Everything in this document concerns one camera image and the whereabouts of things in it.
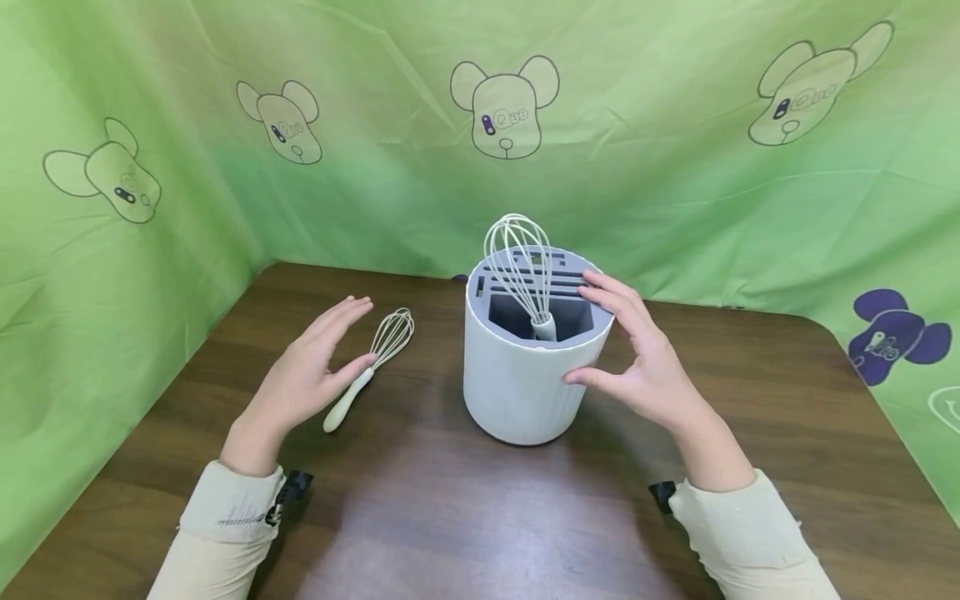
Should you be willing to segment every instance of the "black strap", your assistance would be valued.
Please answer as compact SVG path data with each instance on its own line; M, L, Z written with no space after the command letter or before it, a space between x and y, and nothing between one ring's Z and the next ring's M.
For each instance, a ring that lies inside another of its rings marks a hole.
M677 484L672 481L661 481L647 488L650 494L654 496L657 502L657 508L662 515L673 515L673 509L670 508L670 498L677 493Z
M265 520L271 527L277 527L283 519L283 511L294 502L303 500L306 491L310 488L313 475L298 470L290 471L287 480L283 482L280 491L276 494L274 506L267 511Z

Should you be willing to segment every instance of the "finger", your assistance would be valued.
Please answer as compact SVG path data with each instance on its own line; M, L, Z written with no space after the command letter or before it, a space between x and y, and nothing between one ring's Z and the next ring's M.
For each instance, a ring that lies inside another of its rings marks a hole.
M577 289L585 299L600 304L613 313L631 336L642 336L650 331L650 323L643 319L636 306L628 299L600 288L580 287Z
M321 386L324 387L324 396L335 398L342 394L353 381L376 362L376 354L364 354L354 358L336 373L324 377Z
M372 305L369 297L358 298L356 300L350 300L348 302L341 302L340 304L334 306L330 310L326 311L323 314L322 319L318 319L317 322L310 326L310 329L304 333L304 337L308 340L314 340L319 338L327 331L330 325L341 318L343 315L347 314L349 311L355 309L357 306L362 305Z
M584 279L591 285L626 298L636 306L636 309L644 319L648 319L651 323L653 322L653 318L650 317L650 313L647 311L646 304L643 303L643 298L640 296L640 293L626 283L609 275L590 270L584 271Z
M301 335L301 337L305 337L305 336L307 336L307 335L310 335L310 334L312 334L312 333L315 333L318 328L320 328L320 327L323 326L323 323L327 320L327 318L330 316L331 313L335 312L337 309L339 309L339 308L341 308L341 307L343 307L343 306L346 306L346 305L349 304L350 302L353 302L353 296L347 296L347 297L344 298L343 300L340 300L339 302L337 302L337 303L334 304L333 306L330 306L329 308L327 308L327 309L323 312L322 315L320 315L319 317L317 317L316 319L314 319L314 320L313 320L313 323L311 323L310 326L308 326L308 327L303 331L303 334Z
M618 399L621 398L621 392L625 385L619 375L600 371L594 367L574 369L564 376L564 383L570 385L585 385Z
M353 306L340 312L327 323L324 330L318 333L317 337L311 340L310 344L316 345L324 361L329 361L330 356L333 355L333 350L347 334L350 326L359 321L372 309L373 302L369 300L366 302L356 302Z

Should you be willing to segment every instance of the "gray insert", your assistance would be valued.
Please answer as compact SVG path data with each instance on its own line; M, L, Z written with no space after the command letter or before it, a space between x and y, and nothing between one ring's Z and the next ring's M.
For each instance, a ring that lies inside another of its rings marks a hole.
M500 262L506 262L506 256L515 262L523 280L534 283L543 277L542 264L545 259L539 248L528 247L531 264L527 264L523 252L513 247L501 250ZM579 346L596 337L607 328L613 315L600 306L584 300L577 293L577 287L588 285L583 279L584 269L596 271L596 267L583 257L563 249L550 251L551 284L550 314L557 325L557 341L546 342L534 339L530 316L507 291L508 283L501 279L487 261L481 261L470 274L468 301L480 321L497 336L515 344L530 348L570 348Z

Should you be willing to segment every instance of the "wooden table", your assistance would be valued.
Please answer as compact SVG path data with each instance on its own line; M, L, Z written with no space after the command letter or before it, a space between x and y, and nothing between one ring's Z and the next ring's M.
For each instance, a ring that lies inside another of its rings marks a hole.
M231 421L286 345L348 293L376 307L341 359L366 351L400 306L417 334L335 434L317 418L288 440L282 464L316 479L253 597L720 598L647 491L682 476L657 427L588 394L554 443L501 444L462 398L462 283L296 265L256 279L4 598L143 598ZM824 329L714 308L651 312L846 600L958 597L960 533ZM602 366L632 358L621 333Z

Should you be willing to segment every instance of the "small whisk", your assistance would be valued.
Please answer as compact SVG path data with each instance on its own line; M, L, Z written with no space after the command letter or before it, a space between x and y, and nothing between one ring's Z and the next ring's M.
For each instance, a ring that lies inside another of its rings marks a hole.
M487 231L484 255L507 293L530 315L537 339L556 342L557 325L550 314L552 249L546 232L521 214L504 215Z
M353 380L344 395L330 409L326 419L324 419L324 431L326 433L331 433L340 426L357 394L373 378L373 372L403 350L403 347L410 342L413 335L414 318L410 314L410 309L399 308L384 317L380 326L376 329L376 334L373 335L373 343L370 346L370 352L376 354L376 362Z

